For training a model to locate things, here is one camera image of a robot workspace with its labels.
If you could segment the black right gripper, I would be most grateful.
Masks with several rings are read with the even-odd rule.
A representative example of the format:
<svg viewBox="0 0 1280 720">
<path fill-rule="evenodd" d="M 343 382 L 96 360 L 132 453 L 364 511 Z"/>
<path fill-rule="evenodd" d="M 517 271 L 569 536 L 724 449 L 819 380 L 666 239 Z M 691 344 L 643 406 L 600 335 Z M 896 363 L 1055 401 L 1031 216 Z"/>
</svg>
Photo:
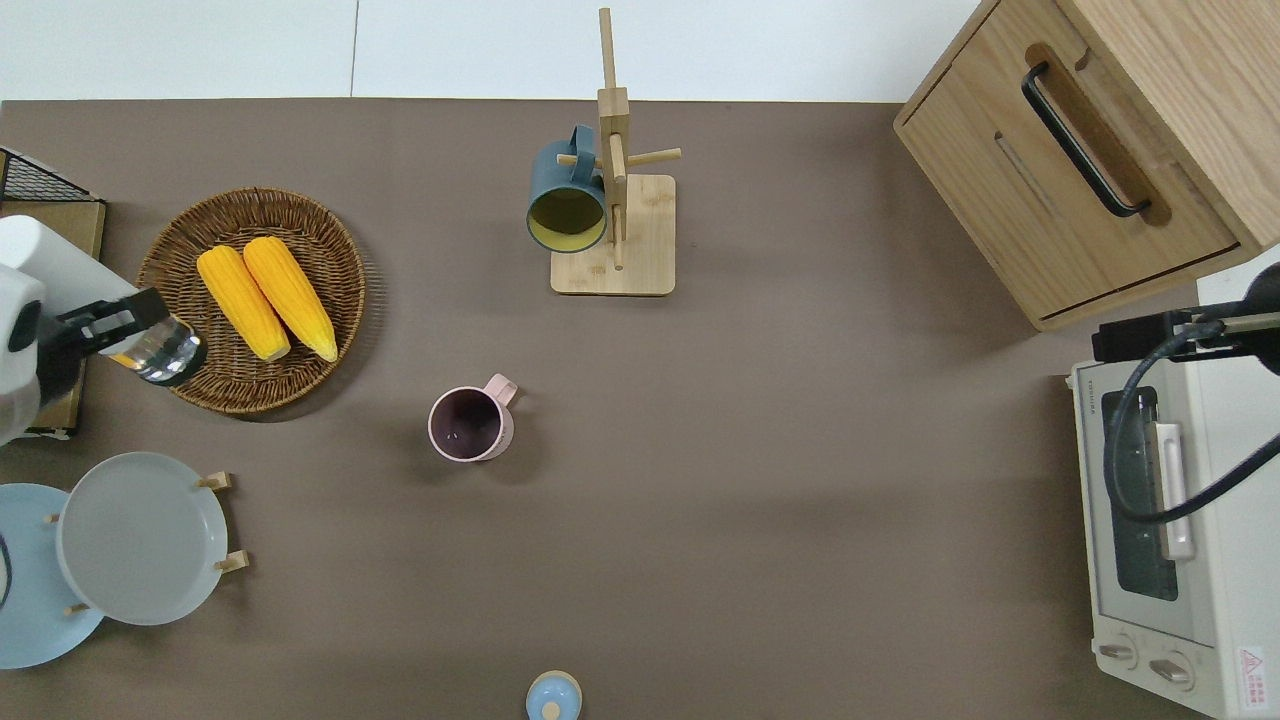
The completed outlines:
<svg viewBox="0 0 1280 720">
<path fill-rule="evenodd" d="M 1225 354 L 1231 341 L 1221 333 L 1187 336 L 1187 325 L 1204 325 L 1231 315 L 1230 307 L 1181 307 L 1164 313 L 1106 322 L 1092 336 L 1097 363 L 1130 363 L 1151 356 L 1165 341 L 1179 341 L 1170 354 Z"/>
</svg>

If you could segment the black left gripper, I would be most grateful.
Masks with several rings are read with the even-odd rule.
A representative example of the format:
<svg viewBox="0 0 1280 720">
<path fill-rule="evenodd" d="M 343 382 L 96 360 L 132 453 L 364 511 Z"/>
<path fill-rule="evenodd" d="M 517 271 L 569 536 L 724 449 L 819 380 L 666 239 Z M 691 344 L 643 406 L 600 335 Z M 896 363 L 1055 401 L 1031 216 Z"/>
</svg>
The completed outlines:
<svg viewBox="0 0 1280 720">
<path fill-rule="evenodd" d="M 110 316 L 124 313 L 127 320 L 110 325 Z M 42 320 L 37 334 L 36 375 L 79 375 L 87 357 L 118 355 L 148 328 L 166 319 L 166 305 L 155 288 L 137 290 L 115 300 L 99 300 Z"/>
</svg>

